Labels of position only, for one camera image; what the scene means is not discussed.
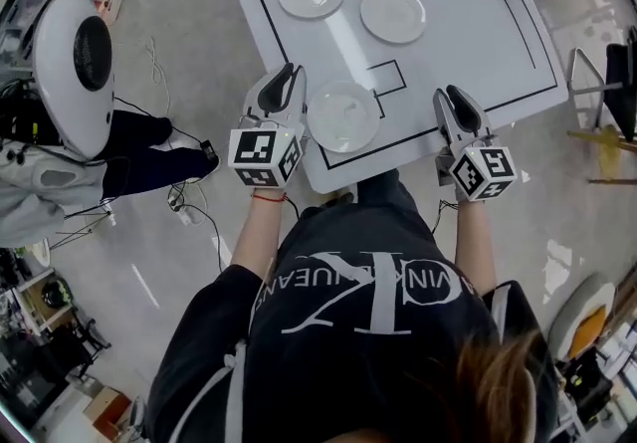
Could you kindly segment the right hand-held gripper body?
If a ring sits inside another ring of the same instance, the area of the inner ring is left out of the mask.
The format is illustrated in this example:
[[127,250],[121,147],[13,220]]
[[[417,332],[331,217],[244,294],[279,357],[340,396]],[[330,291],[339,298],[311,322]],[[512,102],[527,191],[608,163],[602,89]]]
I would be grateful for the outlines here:
[[435,164],[439,185],[452,185],[458,202],[495,199],[518,179],[509,149],[495,135],[451,142]]

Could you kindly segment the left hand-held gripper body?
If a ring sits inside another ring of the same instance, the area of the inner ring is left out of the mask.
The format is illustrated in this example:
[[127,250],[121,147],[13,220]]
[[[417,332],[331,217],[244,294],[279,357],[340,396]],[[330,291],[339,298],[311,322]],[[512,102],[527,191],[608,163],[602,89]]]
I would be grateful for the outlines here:
[[249,187],[283,189],[304,154],[306,106],[264,112],[244,108],[239,127],[230,132],[228,166]]

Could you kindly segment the person's right forearm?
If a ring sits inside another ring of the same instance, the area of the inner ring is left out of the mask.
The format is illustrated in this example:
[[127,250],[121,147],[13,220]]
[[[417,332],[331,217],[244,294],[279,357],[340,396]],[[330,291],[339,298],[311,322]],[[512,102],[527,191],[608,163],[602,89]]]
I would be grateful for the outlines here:
[[496,287],[491,226],[483,202],[458,205],[455,264],[480,296]]

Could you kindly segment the person's left forearm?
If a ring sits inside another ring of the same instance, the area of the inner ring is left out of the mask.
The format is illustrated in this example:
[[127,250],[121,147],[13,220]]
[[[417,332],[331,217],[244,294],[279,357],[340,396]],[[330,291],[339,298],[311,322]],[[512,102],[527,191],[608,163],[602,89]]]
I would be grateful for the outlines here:
[[281,230],[282,189],[256,189],[252,193],[248,216],[232,255],[238,265],[266,281],[275,261]]

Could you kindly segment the white table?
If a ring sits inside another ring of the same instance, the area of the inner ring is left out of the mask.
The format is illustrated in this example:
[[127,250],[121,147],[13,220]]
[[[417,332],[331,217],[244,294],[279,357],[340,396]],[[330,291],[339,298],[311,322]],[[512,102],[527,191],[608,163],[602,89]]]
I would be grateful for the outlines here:
[[454,85],[501,127],[562,103],[566,83],[551,38],[532,0],[420,0],[425,29],[393,45],[363,25],[363,0],[303,20],[279,0],[239,0],[267,70],[302,65],[308,90],[335,81],[369,90],[380,114],[374,139],[353,153],[310,143],[304,168],[312,189],[328,193],[443,146],[432,97]]

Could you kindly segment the white power strip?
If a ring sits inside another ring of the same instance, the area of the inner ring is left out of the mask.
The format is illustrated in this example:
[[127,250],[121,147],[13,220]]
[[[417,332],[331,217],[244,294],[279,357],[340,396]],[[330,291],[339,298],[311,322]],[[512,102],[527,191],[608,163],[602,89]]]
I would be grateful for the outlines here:
[[168,206],[175,213],[184,226],[196,226],[197,223],[189,213],[189,205],[181,195],[171,195],[168,197]]

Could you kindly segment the person's black trousers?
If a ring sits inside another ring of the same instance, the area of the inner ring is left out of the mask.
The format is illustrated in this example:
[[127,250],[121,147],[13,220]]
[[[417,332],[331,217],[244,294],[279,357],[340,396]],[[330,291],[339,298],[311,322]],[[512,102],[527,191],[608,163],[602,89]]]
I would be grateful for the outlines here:
[[416,203],[400,181],[396,168],[359,181],[357,202],[363,205],[392,206],[403,212],[418,212]]

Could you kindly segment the wooden stool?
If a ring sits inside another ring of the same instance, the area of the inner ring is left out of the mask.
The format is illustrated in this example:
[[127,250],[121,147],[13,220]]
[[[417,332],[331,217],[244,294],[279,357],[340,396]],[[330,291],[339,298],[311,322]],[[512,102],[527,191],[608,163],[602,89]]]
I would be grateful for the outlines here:
[[600,178],[589,178],[588,184],[607,186],[637,186],[637,178],[617,178],[614,174],[621,164],[621,153],[629,152],[637,156],[637,143],[625,139],[612,125],[600,132],[569,131],[568,136],[597,144]]

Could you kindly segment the white shell chair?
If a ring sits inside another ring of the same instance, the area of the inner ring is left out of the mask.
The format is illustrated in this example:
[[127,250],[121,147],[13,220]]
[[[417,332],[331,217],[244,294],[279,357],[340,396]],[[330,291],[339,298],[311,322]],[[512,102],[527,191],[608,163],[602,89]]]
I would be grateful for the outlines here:
[[600,306],[606,307],[607,320],[613,309],[615,295],[615,285],[599,273],[591,274],[578,286],[563,304],[549,329],[547,343],[555,361],[572,360],[567,355],[576,328]]

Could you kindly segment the pink tray box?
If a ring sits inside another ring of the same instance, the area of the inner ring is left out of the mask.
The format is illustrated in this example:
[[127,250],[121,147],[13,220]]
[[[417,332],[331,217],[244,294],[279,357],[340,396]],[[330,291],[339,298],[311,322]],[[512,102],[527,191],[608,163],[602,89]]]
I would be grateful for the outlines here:
[[111,27],[117,19],[122,0],[94,0],[100,17],[108,27]]

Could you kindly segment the orange cushion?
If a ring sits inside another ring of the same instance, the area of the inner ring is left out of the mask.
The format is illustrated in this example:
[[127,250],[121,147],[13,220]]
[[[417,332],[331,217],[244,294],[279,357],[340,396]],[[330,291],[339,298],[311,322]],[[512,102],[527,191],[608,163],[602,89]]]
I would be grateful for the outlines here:
[[604,328],[606,313],[606,307],[600,306],[579,324],[573,335],[568,359],[577,358],[595,343]]

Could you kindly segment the person's black printed shirt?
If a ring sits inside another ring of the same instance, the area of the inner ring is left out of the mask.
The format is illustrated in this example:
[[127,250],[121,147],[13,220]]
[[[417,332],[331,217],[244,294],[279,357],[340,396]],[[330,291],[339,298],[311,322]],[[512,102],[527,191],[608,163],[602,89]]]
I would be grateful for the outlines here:
[[557,380],[519,284],[480,296],[422,218],[302,215],[266,281],[230,265],[153,381],[150,443],[546,443]]

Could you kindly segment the black swivel chair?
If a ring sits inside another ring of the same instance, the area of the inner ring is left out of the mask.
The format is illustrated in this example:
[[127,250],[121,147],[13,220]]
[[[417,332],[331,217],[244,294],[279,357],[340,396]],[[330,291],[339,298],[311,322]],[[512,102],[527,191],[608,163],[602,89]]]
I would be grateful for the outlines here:
[[18,362],[51,383],[61,383],[69,374],[82,379],[98,354],[111,348],[111,343],[97,330],[96,320],[87,319],[76,306],[62,315],[57,324],[40,337],[19,332]]

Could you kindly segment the flat brown cardboard box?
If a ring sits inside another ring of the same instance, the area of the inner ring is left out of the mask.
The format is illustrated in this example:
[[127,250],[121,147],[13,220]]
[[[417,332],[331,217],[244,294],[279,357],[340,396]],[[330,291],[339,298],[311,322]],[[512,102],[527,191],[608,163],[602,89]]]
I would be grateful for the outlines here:
[[105,386],[83,410],[83,414],[106,440],[113,442],[121,433],[131,404],[124,393]]

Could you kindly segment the black chair with metal frame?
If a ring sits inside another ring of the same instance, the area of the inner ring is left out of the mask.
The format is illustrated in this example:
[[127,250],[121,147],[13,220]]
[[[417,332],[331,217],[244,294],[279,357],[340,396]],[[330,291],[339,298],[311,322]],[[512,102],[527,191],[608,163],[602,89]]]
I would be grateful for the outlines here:
[[[581,48],[571,50],[566,80],[568,100],[573,102],[576,97],[599,94],[592,129],[600,128],[602,110],[607,107],[624,139],[633,142],[637,136],[637,27],[629,27],[624,44],[608,44],[605,55],[606,72],[602,76]],[[573,85],[578,60],[596,77],[596,86],[578,89]]]

